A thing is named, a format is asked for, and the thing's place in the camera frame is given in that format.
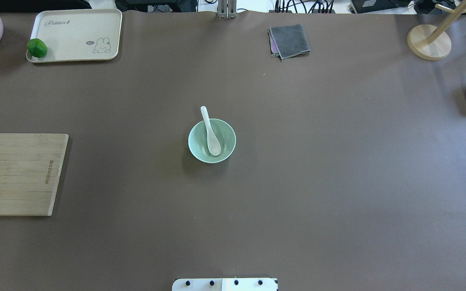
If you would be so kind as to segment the light green bowl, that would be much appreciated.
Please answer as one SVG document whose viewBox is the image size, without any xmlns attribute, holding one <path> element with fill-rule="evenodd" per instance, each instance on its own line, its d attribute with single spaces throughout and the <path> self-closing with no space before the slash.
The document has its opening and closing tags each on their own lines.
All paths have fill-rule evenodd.
<svg viewBox="0 0 466 291">
<path fill-rule="evenodd" d="M 208 149 L 207 128 L 204 121 L 197 123 L 189 132 L 187 145 L 190 153 L 200 162 L 207 164 L 217 164 L 227 160 L 233 153 L 236 146 L 235 131 L 227 122 L 218 118 L 211 118 L 212 130 L 221 146 L 221 153 L 213 156 Z"/>
</svg>

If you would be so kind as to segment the grey folded cloth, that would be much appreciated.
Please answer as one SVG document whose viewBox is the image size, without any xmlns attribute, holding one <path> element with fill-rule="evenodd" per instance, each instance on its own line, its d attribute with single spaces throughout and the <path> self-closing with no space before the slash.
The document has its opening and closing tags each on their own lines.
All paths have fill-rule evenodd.
<svg viewBox="0 0 466 291">
<path fill-rule="evenodd" d="M 303 24 L 269 28 L 271 54 L 281 60 L 308 55 L 311 51 Z"/>
</svg>

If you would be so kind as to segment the cream tray with bear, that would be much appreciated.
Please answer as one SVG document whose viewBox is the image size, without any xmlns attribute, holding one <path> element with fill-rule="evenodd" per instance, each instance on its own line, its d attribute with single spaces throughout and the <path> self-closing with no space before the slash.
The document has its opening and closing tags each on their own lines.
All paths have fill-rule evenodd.
<svg viewBox="0 0 466 291">
<path fill-rule="evenodd" d="M 47 54 L 32 63 L 107 61 L 118 55 L 122 12 L 117 8 L 43 11 L 37 14 L 31 39 L 42 40 Z"/>
</svg>

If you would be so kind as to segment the bamboo cutting board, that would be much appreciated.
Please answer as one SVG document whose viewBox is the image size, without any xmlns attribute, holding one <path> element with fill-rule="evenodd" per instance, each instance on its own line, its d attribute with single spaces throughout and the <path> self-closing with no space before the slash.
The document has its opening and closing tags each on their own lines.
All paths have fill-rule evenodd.
<svg viewBox="0 0 466 291">
<path fill-rule="evenodd" d="M 49 217 L 67 134 L 0 134 L 0 216 Z"/>
</svg>

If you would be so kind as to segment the green lime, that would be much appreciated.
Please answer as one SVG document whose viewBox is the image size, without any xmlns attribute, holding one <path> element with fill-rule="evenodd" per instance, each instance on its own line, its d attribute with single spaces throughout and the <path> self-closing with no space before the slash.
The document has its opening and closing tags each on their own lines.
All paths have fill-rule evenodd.
<svg viewBox="0 0 466 291">
<path fill-rule="evenodd" d="M 48 48 L 44 41 L 39 38 L 30 39 L 27 44 L 27 51 L 32 57 L 43 58 L 48 53 Z"/>
</svg>

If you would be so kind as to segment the wooden mug tree stand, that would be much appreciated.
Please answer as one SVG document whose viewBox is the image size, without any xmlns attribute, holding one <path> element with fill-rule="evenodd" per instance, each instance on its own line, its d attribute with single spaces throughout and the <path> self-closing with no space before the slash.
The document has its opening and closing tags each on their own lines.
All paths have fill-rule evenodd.
<svg viewBox="0 0 466 291">
<path fill-rule="evenodd" d="M 409 48 L 418 57 L 429 61 L 440 61 L 449 55 L 451 39 L 445 31 L 460 15 L 466 13 L 466 0 L 461 1 L 455 9 L 439 4 L 435 7 L 448 13 L 439 26 L 421 24 L 413 27 L 407 34 Z"/>
</svg>

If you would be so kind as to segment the aluminium frame post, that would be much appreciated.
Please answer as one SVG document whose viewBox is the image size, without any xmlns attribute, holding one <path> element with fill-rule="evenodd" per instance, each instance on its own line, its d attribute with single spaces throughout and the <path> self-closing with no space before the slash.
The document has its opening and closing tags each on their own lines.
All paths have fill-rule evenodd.
<svg viewBox="0 0 466 291">
<path fill-rule="evenodd" d="M 237 1 L 236 0 L 218 0 L 218 18 L 234 19 L 237 18 Z"/>
</svg>

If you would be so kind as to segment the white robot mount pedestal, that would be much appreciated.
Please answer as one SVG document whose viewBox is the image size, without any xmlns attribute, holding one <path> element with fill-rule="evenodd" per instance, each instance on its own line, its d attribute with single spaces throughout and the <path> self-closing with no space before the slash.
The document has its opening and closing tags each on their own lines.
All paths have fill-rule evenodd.
<svg viewBox="0 0 466 291">
<path fill-rule="evenodd" d="M 179 278 L 172 291 L 278 291 L 275 278 Z"/>
</svg>

